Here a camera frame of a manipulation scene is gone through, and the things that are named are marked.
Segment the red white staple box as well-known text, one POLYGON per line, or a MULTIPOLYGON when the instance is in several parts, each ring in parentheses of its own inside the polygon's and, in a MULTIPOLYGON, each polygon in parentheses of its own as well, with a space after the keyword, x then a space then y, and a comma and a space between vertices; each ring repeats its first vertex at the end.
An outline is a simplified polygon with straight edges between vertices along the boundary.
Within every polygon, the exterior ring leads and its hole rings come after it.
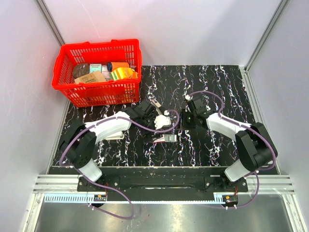
POLYGON ((161 137, 155 139, 153 141, 154 144, 157 143, 175 143, 177 142, 176 134, 163 134, 161 137))

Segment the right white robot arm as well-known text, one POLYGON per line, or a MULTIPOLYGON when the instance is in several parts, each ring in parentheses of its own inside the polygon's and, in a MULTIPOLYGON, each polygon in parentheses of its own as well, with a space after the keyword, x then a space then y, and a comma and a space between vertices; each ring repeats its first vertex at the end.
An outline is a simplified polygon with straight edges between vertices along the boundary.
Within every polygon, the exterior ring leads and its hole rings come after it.
POLYGON ((278 152, 262 123, 248 124, 225 117, 208 110, 201 98, 187 95, 185 102, 188 110, 182 109, 181 112, 183 130, 200 127, 218 132, 236 143, 239 159, 225 169, 219 180, 221 189, 231 191, 242 177, 258 171, 269 162, 275 163, 278 152))

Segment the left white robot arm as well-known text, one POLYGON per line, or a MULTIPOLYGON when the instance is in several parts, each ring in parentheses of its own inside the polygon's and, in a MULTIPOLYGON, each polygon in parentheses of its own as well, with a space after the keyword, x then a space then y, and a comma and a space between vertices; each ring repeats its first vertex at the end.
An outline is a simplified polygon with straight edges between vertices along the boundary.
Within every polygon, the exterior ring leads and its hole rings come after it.
POLYGON ((92 158, 95 145, 106 138, 113 137, 138 126, 142 132, 158 133, 171 125, 169 112, 158 106, 156 101, 142 101, 139 105, 126 107, 105 119, 83 123, 73 122, 60 143, 59 151, 63 164, 67 159, 80 174, 88 180, 94 191, 103 189, 103 173, 92 158))

